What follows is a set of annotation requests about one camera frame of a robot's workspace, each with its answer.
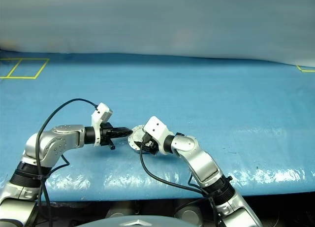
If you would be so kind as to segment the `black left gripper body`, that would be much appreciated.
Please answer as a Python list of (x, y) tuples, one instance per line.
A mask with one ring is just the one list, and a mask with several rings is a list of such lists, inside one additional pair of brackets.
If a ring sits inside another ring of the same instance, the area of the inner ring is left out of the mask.
[(109, 123), (102, 123), (100, 125), (100, 146), (109, 146), (111, 150), (115, 150), (115, 145), (112, 139), (112, 129), (114, 127)]

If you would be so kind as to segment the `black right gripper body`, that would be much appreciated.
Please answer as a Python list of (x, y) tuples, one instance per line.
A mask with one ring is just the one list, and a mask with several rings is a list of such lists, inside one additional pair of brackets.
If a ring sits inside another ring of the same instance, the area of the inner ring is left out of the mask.
[(145, 151), (147, 153), (150, 153), (150, 154), (152, 154), (154, 156), (159, 151), (157, 142), (149, 134), (144, 134), (143, 135), (141, 148), (142, 148), (143, 151)]

